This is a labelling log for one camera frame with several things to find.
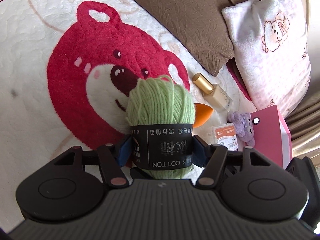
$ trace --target green yarn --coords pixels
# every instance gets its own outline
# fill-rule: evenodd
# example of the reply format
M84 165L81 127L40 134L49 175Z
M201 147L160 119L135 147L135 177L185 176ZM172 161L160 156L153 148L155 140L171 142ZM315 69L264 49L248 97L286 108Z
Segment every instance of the green yarn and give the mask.
M191 94L183 86L174 84L167 76L139 79L130 91L127 106L127 121L130 126L145 124L194 123L195 106ZM143 170L155 179L182 179L192 165L168 171Z

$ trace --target red bear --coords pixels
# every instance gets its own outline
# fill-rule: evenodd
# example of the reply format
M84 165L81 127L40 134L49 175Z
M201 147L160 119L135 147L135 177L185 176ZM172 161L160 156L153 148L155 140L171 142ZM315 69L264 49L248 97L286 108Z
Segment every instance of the red bear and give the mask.
M125 107L138 78L170 75L172 64L190 89L180 59L124 24L114 8L85 1L76 16L50 57L48 88L63 123L88 147L116 143L128 132Z

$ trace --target black yarn label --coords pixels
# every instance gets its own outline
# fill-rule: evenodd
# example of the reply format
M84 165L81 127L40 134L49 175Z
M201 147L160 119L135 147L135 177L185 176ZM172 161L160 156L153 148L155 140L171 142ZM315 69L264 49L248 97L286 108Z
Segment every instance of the black yarn label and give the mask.
M192 164L192 124L136 125L131 132L137 167L166 171Z

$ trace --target pink box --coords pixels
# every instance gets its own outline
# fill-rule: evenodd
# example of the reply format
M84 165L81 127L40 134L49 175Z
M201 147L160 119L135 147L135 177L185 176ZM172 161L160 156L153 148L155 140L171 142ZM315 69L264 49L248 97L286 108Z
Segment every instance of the pink box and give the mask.
M276 105L251 114L255 146L279 166L286 168L292 159L291 134Z

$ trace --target curtain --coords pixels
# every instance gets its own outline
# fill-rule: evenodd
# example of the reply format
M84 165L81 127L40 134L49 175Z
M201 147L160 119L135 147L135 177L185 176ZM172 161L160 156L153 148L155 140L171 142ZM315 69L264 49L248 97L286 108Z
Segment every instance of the curtain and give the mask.
M307 156L320 167L320 91L305 98L285 121L291 133L292 156Z

